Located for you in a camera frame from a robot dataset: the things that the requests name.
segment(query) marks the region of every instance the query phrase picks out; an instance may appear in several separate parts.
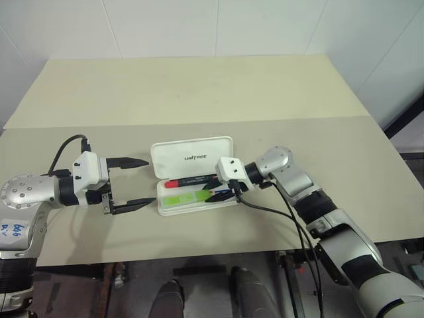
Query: green highlighter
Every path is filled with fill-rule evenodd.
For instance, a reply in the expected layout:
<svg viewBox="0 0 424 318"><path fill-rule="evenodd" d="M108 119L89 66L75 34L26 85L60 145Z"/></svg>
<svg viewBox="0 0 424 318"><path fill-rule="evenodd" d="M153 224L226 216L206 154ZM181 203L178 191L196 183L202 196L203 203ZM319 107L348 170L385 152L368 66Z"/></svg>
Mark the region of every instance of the green highlighter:
<svg viewBox="0 0 424 318"><path fill-rule="evenodd" d="M162 206L167 207L177 207L180 205L203 202L209 199L213 195L212 191L209 190L199 190L189 193L184 193L180 195L175 195L172 197L162 198Z"/></svg>

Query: wall tile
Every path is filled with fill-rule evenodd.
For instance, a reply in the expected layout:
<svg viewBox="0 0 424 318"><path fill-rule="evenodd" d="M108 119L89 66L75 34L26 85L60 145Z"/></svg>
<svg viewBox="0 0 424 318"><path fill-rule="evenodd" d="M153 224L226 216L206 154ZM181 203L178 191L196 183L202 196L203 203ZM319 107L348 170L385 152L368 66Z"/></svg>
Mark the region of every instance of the wall tile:
<svg viewBox="0 0 424 318"><path fill-rule="evenodd" d="M329 0L307 53L327 53L357 91L424 0Z"/></svg>
<svg viewBox="0 0 424 318"><path fill-rule="evenodd" d="M24 97L35 74L0 27L0 131Z"/></svg>
<svg viewBox="0 0 424 318"><path fill-rule="evenodd" d="M424 7L357 93L381 127L424 92L423 47Z"/></svg>
<svg viewBox="0 0 424 318"><path fill-rule="evenodd" d="M303 54L325 0L221 0L217 55Z"/></svg>
<svg viewBox="0 0 424 318"><path fill-rule="evenodd" d="M4 0L0 23L30 64L48 58L117 58L100 0Z"/></svg>
<svg viewBox="0 0 424 318"><path fill-rule="evenodd" d="M105 0L122 55L211 56L217 0Z"/></svg>

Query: black wire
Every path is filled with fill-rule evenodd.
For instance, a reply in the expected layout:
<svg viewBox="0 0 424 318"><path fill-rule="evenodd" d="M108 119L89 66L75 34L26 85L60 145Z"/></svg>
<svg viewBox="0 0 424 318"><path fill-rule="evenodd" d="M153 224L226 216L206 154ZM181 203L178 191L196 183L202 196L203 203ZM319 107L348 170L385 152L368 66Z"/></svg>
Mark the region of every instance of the black wire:
<svg viewBox="0 0 424 318"><path fill-rule="evenodd" d="M293 222L294 222L294 224L296 226L297 234L299 235L299 238L300 238L300 244L302 246L303 254L305 255L306 262L307 262L307 264L309 266L309 269L311 270L311 273L312 273L313 281L315 282L315 287L317 288L317 291L318 291L318 289L319 289L319 282L317 281L316 275L315 275L315 273L314 273L314 271L312 269L311 259L309 258L309 255L307 254L306 249L305 249L305 244L303 243L303 236L302 236L302 232L301 232L302 226L297 221L296 216L294 215L292 208L290 207L289 203L287 202L287 199L281 193L280 189L278 189L277 185L274 182L272 182L272 185L277 189L278 193L283 198L284 203L287 205L287 208L288 208L288 210L290 212L290 215L292 217L292 220L293 220ZM309 240L309 237L306 234L305 234L305 238L307 240ZM313 247L312 247L312 244L311 244L310 240L308 241L308 245L309 245L309 248L311 250L313 250Z"/></svg>
<svg viewBox="0 0 424 318"><path fill-rule="evenodd" d="M291 206L290 206L290 204L288 203L287 199L284 197L283 193L281 192L281 190L278 188L278 186L277 186L274 182L272 182L272 185L273 185L273 186L277 189L278 193L281 195L281 198L284 200L284 203L286 204L286 206L287 206L287 208L288 208L288 210L289 210L289 212L290 212L290 215L291 215L291 217L293 218L293 221L294 221L294 223L295 223L295 225L296 225L297 232L299 233L299 237L300 237L300 243L301 243L301 245L302 245L302 251L303 251L303 253L304 253L304 255L305 255L306 262L307 262L307 264L308 264L308 266L309 266L309 269L311 270L312 278L313 278L313 280L314 280L314 282L315 282L315 287L317 288L317 293L318 293L318 295L317 295L317 297L318 297L318 306L319 306L320 316L321 316L321 318L323 318L323 317L324 317L324 306L323 306L323 284L322 284L322 281L321 281L321 271L319 270L317 254L315 253L315 249L312 247L311 240L310 240L310 239L309 239L309 237L307 236L305 229L304 229L304 228L303 228L303 227L299 224L299 222L297 221L296 216L294 215L294 212L293 212L293 210L292 210L292 207L291 207ZM314 272L313 272L313 270L312 270L311 261L310 261L310 259L309 259L308 255L307 255L306 250L305 250L305 247L304 247L304 245L303 245L303 239L302 239L302 236L301 236L301 234L300 234L300 231L302 231L302 232L303 232L303 234L305 235L305 238L306 238L306 240L307 240L307 242L308 242L309 248L310 248L310 249L311 249L311 251L312 251L313 259L314 259L314 261L315 261L315 269L316 269L316 271L317 271L318 282L317 282L317 279L316 279L316 277L315 277L315 274L314 274Z"/></svg>
<svg viewBox="0 0 424 318"><path fill-rule="evenodd" d="M72 137L70 137L70 138L68 138L68 139L66 139L65 141L64 141L64 143L60 146L60 148L59 148L59 150L58 150L58 152L56 153L56 155L55 155L55 157L54 157L54 159L53 159L53 162L52 162L52 165L50 166L50 169L48 170L48 172L47 172L47 174L49 175L49 176L51 176L52 175L52 172L53 172L53 170L54 170L54 167L56 166L56 164L58 163L58 160L59 160L59 158L60 158L60 155L62 154L62 152L64 151L64 149L65 149L65 147L71 142L71 141L73 141L73 140L75 140L75 139L78 139L78 138L81 138L81 139L85 139L85 140L87 140L87 137L86 136L84 136L83 134L76 134L76 135L74 135L74 136L72 136Z"/></svg>
<svg viewBox="0 0 424 318"><path fill-rule="evenodd" d="M319 311L320 311L320 317L321 318L324 318L324 308L323 308L323 298L322 298L322 296L323 296L323 288L322 288L322 282L321 282L321 273L319 271L319 266L318 266L318 257L317 257L317 255L315 253L315 250L314 250L313 246L312 246L311 240L307 236L307 233L306 233L305 229L299 224L299 222L295 218L295 215L293 213L293 210L290 207L290 205L287 202L287 200L285 199L285 197L282 195L282 193L280 192L280 190L277 188L278 192L280 193L280 195L282 196L282 198L284 200L284 203L287 205L287 208L289 209L291 215L288 215L287 213L284 213L284 212L281 212L281 211L278 211L278 210L275 210L275 209L270 209L268 207L261 207L259 205L255 205L255 204L252 204L252 203L249 203L249 202L245 201L241 197L241 190L240 190L240 185L238 184L238 182L235 183L234 186L235 186L234 187L235 195L236 195L238 201L240 201L244 205L246 205L248 207L251 207L253 209L259 209L259 210L263 210L263 211L267 211L267 212L271 212L271 213L276 213L276 214L279 214L279 215L283 215L284 217L287 217L288 219L291 219L295 223L296 228L298 229L298 232L297 233L298 233L299 238L300 238L300 242L301 242L301 246L302 246L302 251L303 251L303 253L305 255L305 258L307 260L307 265L308 265L309 269L311 270L311 275L312 275L313 281L315 283L315 288L317 289L317 293L318 293L318 296L317 297L318 297L318 306L319 306ZM314 261L315 261L315 264L316 264L316 270L317 270L318 280L317 280L317 278L315 276L315 272L313 270L312 264L310 262L310 259L309 259L308 255L307 255L306 248L305 248L305 245L303 243L303 237L302 237L302 235L301 235L300 232L303 233L303 235L305 236L305 238L307 240L307 243L309 245L309 248L312 250L313 258L314 258Z"/></svg>

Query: person's legs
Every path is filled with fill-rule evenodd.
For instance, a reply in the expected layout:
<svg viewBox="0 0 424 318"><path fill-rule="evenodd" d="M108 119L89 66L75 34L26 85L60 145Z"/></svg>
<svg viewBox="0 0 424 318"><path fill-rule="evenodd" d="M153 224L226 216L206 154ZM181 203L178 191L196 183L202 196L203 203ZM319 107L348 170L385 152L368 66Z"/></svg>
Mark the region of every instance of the person's legs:
<svg viewBox="0 0 424 318"><path fill-rule="evenodd" d="M265 286L248 270L233 268L231 273L240 314L243 318L280 318L276 304Z"/></svg>
<svg viewBox="0 0 424 318"><path fill-rule="evenodd" d="M183 318L184 297L179 283L170 280L156 295L149 318Z"/></svg>

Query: black pen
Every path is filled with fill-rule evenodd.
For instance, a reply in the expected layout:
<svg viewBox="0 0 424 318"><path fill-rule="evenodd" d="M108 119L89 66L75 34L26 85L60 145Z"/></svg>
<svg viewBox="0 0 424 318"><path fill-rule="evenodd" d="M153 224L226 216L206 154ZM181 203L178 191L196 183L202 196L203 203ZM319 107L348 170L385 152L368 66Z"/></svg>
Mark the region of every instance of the black pen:
<svg viewBox="0 0 424 318"><path fill-rule="evenodd" d="M215 179L216 177L216 174L208 174L206 176L175 179L165 182L165 187L187 187L193 186L195 184L206 184L207 182Z"/></svg>

